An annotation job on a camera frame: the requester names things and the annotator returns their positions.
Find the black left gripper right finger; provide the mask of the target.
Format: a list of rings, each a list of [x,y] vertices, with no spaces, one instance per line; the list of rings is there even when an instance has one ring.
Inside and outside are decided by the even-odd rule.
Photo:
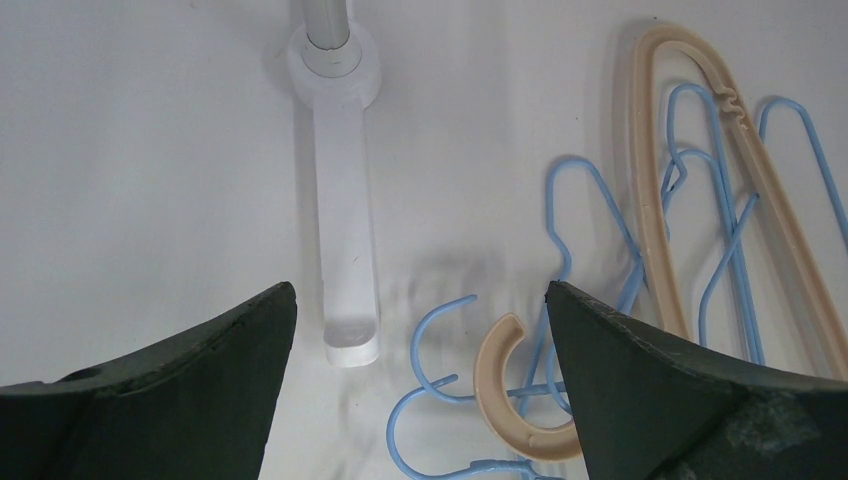
[[[847,385],[733,358],[566,282],[550,328],[592,479],[843,479]]]

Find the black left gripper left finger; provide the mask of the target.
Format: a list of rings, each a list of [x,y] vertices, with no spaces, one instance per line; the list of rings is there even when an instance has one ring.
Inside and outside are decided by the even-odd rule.
[[[1,390],[5,479],[255,479],[297,322],[292,284],[55,382]]]

